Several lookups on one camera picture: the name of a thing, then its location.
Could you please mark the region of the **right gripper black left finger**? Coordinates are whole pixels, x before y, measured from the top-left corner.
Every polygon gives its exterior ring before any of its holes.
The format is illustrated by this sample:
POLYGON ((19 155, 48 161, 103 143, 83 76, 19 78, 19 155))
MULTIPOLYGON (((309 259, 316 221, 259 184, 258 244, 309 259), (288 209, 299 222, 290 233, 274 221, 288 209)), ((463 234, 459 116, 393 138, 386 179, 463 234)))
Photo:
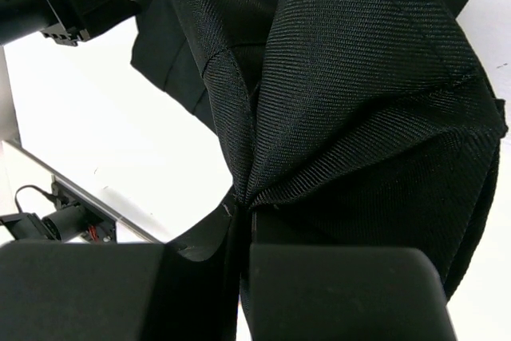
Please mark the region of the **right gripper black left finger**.
POLYGON ((1 249, 4 340, 233 340, 234 198, 166 244, 16 241, 1 249))

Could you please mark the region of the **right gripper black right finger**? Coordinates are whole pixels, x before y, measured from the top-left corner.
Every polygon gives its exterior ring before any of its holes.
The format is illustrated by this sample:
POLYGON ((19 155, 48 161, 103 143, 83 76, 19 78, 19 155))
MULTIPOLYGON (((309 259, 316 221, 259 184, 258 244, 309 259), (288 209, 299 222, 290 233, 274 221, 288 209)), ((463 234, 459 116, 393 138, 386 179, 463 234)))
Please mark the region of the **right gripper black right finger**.
POLYGON ((434 265, 413 248, 330 245, 271 212, 252 217, 254 340, 453 340, 434 265))

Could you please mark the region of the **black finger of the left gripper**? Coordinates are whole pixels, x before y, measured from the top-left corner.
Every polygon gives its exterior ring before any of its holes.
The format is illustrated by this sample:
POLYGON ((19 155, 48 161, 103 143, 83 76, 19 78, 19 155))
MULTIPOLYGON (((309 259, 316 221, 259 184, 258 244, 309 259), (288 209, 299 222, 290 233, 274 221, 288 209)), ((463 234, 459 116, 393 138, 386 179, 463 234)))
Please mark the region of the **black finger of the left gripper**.
POLYGON ((71 0, 77 15, 77 37, 97 38, 139 13, 133 0, 71 0))

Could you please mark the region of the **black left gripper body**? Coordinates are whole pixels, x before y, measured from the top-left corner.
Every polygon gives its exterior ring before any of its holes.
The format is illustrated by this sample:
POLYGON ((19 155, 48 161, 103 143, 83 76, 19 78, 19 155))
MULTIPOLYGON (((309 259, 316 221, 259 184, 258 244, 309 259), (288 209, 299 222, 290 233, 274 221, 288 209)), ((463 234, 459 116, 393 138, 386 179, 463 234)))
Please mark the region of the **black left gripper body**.
POLYGON ((1 0, 1 44, 41 33, 64 46, 92 38, 74 0, 1 0))

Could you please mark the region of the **black pleated skirt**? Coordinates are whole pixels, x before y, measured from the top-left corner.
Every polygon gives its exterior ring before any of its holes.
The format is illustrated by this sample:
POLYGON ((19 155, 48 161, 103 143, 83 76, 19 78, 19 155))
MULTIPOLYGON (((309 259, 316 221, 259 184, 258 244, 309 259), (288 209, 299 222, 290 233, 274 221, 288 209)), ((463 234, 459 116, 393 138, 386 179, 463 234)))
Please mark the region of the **black pleated skirt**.
POLYGON ((135 1, 133 67, 218 136, 243 210, 417 248, 455 293, 507 131, 469 0, 135 1))

